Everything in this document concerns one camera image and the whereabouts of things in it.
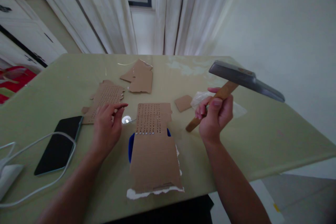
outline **cabinet handle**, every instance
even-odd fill
[[[31,58],[29,58],[26,54],[25,54],[25,56],[26,56],[26,58],[27,58],[27,60],[28,61],[32,61],[33,63],[35,63],[36,64],[36,62],[35,61],[33,61]]]
[[[36,56],[38,59],[43,60],[43,61],[45,62],[45,60],[44,60],[40,55],[38,55],[36,52],[33,52],[33,53],[35,54],[35,56]]]
[[[0,11],[2,11],[2,12],[10,12],[10,11],[12,11],[12,9],[9,8],[9,7],[5,7],[5,6],[0,5]]]
[[[46,33],[44,33],[44,35],[46,35],[47,38],[53,43],[53,41],[51,40],[51,38],[49,38],[49,36]]]

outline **cabinet door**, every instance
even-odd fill
[[[0,33],[0,58],[12,65],[30,66],[39,71],[45,69],[2,33]]]
[[[60,55],[53,47],[53,41],[33,21],[1,20],[0,24],[47,65]]]
[[[31,19],[16,0],[0,0],[0,18]]]

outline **smartphone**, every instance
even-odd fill
[[[82,120],[82,116],[62,119],[58,122],[55,132],[64,132],[71,136],[76,142]],[[52,135],[35,169],[34,175],[46,174],[64,168],[73,147],[74,144],[67,137],[59,134]]]

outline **metal hammer head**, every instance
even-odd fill
[[[210,67],[209,73],[271,97],[279,102],[285,102],[285,97],[282,93],[261,82],[256,78],[255,73],[244,68],[239,68],[222,61],[215,61]]]

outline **hand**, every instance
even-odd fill
[[[121,118],[124,107],[127,106],[127,103],[106,103],[98,107],[91,151],[99,157],[105,159],[118,142],[121,135]]]
[[[219,89],[219,87],[209,87],[208,91],[217,93]],[[199,125],[199,134],[201,135],[202,140],[204,142],[219,142],[220,132],[233,118],[233,96],[230,95],[224,101],[220,98],[213,99],[209,104],[208,113],[206,113],[206,106],[211,98],[211,96],[208,96],[199,104],[195,111],[195,115],[199,119],[206,115]]]

